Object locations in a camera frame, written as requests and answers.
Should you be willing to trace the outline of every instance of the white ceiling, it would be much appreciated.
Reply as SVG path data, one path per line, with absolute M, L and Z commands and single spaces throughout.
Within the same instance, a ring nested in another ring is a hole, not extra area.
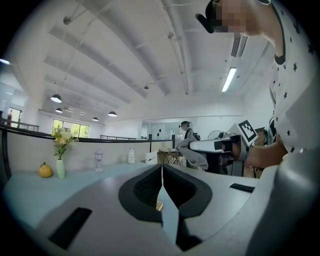
M 105 113 L 172 93 L 217 97 L 230 67 L 238 78 L 225 94 L 242 97 L 273 61 L 261 37 L 232 57 L 234 34 L 208 34 L 195 19 L 208 0 L 62 3 L 45 42 L 43 83 L 47 97 L 58 92 L 84 110 Z M 73 13 L 80 15 L 65 25 Z

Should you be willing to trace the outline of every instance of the fan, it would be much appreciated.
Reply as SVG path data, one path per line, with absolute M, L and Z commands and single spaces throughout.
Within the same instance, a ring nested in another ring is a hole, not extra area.
M 223 134 L 222 131 L 220 130 L 214 130 L 212 132 L 210 132 L 209 136 L 208 136 L 208 140 L 215 140 L 215 139 L 218 139 L 219 135 L 220 134 Z

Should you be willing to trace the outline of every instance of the wooden table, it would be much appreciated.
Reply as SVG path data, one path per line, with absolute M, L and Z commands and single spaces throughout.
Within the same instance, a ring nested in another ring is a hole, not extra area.
M 178 152 L 158 152 L 158 155 L 163 156 L 162 164 L 165 163 L 165 159 L 168 161 L 168 164 L 177 164 L 182 166 L 182 158 L 184 155 L 181 154 L 180 151 Z

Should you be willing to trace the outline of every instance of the white container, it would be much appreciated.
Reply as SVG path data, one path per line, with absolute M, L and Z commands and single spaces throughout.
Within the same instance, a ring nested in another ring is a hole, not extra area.
M 128 164 L 134 164 L 136 160 L 136 151 L 133 148 L 130 148 L 129 154 L 128 154 Z

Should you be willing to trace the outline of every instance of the star-patterned shirt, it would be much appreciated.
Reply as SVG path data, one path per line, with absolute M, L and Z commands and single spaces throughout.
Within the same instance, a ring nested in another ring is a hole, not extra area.
M 272 4 L 284 36 L 270 81 L 274 126 L 291 154 L 320 146 L 319 56 L 295 17 L 279 2 Z

